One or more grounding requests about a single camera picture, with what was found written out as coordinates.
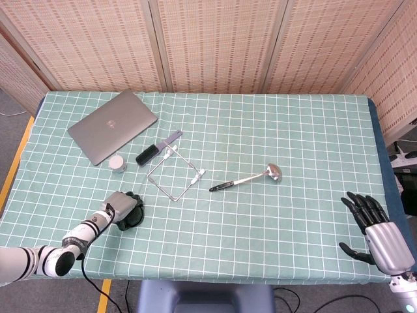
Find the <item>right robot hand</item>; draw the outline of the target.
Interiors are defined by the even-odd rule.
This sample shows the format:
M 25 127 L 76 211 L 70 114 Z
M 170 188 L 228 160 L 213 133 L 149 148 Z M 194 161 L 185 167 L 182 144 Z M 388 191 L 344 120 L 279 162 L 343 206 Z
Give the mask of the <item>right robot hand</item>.
M 397 225 L 390 221 L 381 204 L 371 196 L 347 193 L 341 201 L 352 213 L 369 252 L 351 249 L 345 243 L 339 247 L 351 258 L 376 265 L 386 275 L 397 276 L 410 271 L 415 259 Z

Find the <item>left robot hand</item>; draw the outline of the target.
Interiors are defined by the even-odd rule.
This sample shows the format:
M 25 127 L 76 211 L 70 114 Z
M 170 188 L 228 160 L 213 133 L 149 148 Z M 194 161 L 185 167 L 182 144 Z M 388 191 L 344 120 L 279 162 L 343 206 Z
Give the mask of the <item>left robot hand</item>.
M 101 203 L 100 210 L 114 216 L 113 223 L 122 231 L 140 225 L 144 219 L 143 200 L 132 191 L 114 192 Z

